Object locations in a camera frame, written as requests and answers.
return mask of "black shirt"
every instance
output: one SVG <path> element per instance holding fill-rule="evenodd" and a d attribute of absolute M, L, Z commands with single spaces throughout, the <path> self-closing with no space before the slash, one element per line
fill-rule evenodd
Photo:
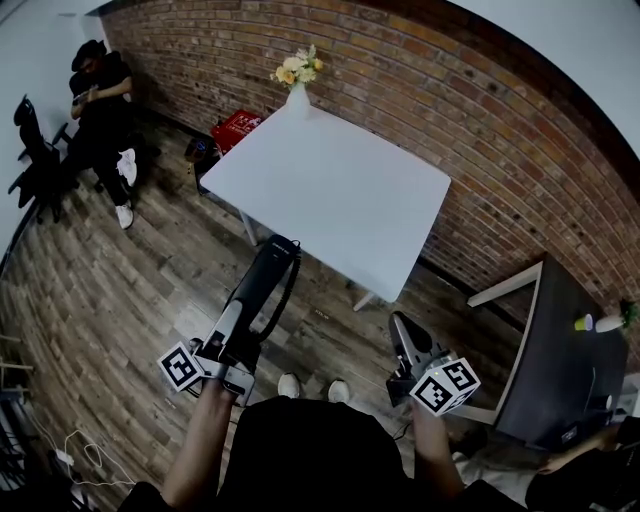
<path fill-rule="evenodd" d="M 74 98 L 92 87 L 108 89 L 131 76 L 131 69 L 122 61 L 119 52 L 111 52 L 102 58 L 102 66 L 94 73 L 76 73 L 69 80 Z M 126 115 L 127 102 L 122 96 L 96 100 L 85 106 L 80 126 L 104 126 L 117 128 L 120 118 Z"/>
<path fill-rule="evenodd" d="M 482 481 L 446 506 L 425 487 L 405 475 L 395 442 L 372 416 L 344 404 L 278 397 L 243 412 L 224 484 L 202 509 L 418 503 L 428 511 L 524 510 Z M 153 486 L 139 483 L 120 507 L 130 510 L 170 509 Z"/>

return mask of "black clothing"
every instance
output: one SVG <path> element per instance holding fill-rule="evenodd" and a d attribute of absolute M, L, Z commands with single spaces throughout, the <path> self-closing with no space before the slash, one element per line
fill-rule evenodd
<path fill-rule="evenodd" d="M 536 475 L 527 491 L 531 510 L 618 510 L 640 498 L 640 419 L 620 425 L 618 450 L 591 450 L 550 475 Z"/>
<path fill-rule="evenodd" d="M 120 53 L 111 52 L 102 58 L 100 69 L 95 73 L 76 73 L 69 80 L 73 96 L 78 96 L 93 87 L 108 89 L 131 76 L 131 69 L 122 61 Z M 122 96 L 113 96 L 94 101 L 85 106 L 80 117 L 81 127 L 95 129 L 95 125 L 108 124 L 122 131 L 122 117 L 128 118 L 128 104 Z"/>
<path fill-rule="evenodd" d="M 76 73 L 71 77 L 69 86 L 77 96 L 92 87 L 113 87 L 129 76 L 129 66 L 122 62 L 118 52 L 112 52 L 102 58 L 102 66 L 97 72 Z M 122 96 L 85 105 L 80 129 L 69 145 L 69 156 L 62 162 L 63 172 L 72 174 L 93 167 L 116 206 L 122 206 L 128 199 L 116 163 L 120 159 L 118 151 L 127 149 L 126 139 L 131 123 L 129 104 Z"/>
<path fill-rule="evenodd" d="M 426 510 L 443 509 L 407 478 L 395 442 L 372 416 L 344 404 L 285 397 L 244 411 L 214 501 L 220 510 L 270 504 L 335 508 L 351 502 L 359 507 L 420 503 Z M 523 510 L 485 482 L 470 486 L 446 509 L 478 510 L 483 505 Z M 120 511 L 143 509 L 170 510 L 153 486 L 140 483 Z"/>

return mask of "yellow cup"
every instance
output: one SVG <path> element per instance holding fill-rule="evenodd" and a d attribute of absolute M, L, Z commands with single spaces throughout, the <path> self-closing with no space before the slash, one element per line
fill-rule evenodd
<path fill-rule="evenodd" d="M 593 329 L 593 317 L 591 315 L 584 315 L 575 321 L 573 327 L 576 331 L 590 331 Z"/>

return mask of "white shoe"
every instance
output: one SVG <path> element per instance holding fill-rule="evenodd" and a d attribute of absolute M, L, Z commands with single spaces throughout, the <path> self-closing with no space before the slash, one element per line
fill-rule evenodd
<path fill-rule="evenodd" d="M 285 373 L 278 381 L 278 395 L 298 398 L 300 396 L 300 382 L 293 373 Z"/>
<path fill-rule="evenodd" d="M 138 166 L 136 165 L 136 152 L 133 148 L 126 149 L 122 153 L 122 156 L 116 166 L 120 176 L 124 176 L 130 187 L 136 182 L 138 177 Z"/>
<path fill-rule="evenodd" d="M 133 211 L 126 204 L 116 206 L 116 215 L 118 216 L 122 229 L 127 229 L 133 224 Z"/>
<path fill-rule="evenodd" d="M 346 404 L 351 398 L 351 394 L 349 393 L 349 386 L 343 380 L 334 380 L 329 387 L 329 402 L 337 404 L 343 403 Z"/>

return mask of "black sleeve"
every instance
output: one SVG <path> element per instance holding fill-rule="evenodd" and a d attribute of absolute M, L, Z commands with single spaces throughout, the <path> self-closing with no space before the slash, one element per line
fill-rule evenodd
<path fill-rule="evenodd" d="M 140 510 L 175 512 L 175 509 L 162 499 L 158 489 L 147 482 L 138 482 L 135 485 L 120 505 L 118 512 L 139 512 Z"/>
<path fill-rule="evenodd" d="M 87 87 L 86 80 L 82 79 L 82 75 L 80 75 L 80 73 L 76 73 L 71 77 L 71 79 L 69 80 L 69 88 L 71 89 L 74 98 L 78 94 L 81 94 L 89 89 L 89 87 Z"/>
<path fill-rule="evenodd" d="M 109 73 L 113 78 L 114 84 L 119 84 L 125 78 L 131 76 L 131 68 L 122 60 L 120 52 L 111 52 L 107 58 L 109 60 Z"/>
<path fill-rule="evenodd" d="M 618 430 L 618 435 L 616 436 L 616 443 L 620 443 L 622 446 L 629 446 L 639 441 L 640 418 L 627 416 L 622 422 L 622 425 L 620 425 L 620 430 Z"/>
<path fill-rule="evenodd" d="M 455 499 L 453 510 L 456 512 L 479 510 L 522 512 L 526 509 L 507 498 L 484 480 L 477 480 Z"/>

